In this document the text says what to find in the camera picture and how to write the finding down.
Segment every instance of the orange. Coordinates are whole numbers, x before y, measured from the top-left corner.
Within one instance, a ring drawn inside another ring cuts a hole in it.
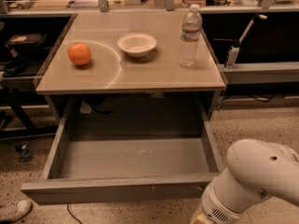
[[[71,44],[67,49],[69,60],[75,65],[84,65],[91,61],[92,52],[84,42]]]

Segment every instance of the bowl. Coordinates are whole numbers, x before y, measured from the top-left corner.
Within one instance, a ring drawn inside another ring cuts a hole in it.
[[[131,57],[143,57],[157,45],[152,35],[132,33],[123,35],[118,41],[118,47]]]

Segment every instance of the cabinet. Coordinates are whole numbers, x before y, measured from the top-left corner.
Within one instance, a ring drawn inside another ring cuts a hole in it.
[[[25,194],[39,204],[201,195],[222,168],[207,112],[225,83],[204,33],[196,66],[178,66],[183,16],[161,10],[76,16],[38,80],[37,93],[68,101],[42,180],[23,184]],[[154,35],[156,49],[141,59],[122,53],[117,40],[131,32]],[[92,50],[86,67],[67,59],[75,41]],[[88,97],[101,101],[94,110],[86,111]]]

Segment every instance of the person's foot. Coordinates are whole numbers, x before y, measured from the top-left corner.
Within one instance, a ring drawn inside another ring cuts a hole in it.
[[[31,210],[32,203],[28,200],[16,201],[0,205],[0,222],[14,222],[25,217]]]

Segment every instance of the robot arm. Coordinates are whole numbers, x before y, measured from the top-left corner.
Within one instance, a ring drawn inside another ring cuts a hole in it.
[[[299,155],[290,147],[244,139],[230,146],[226,159],[227,168],[204,191],[196,224],[235,223],[271,196],[299,207]]]

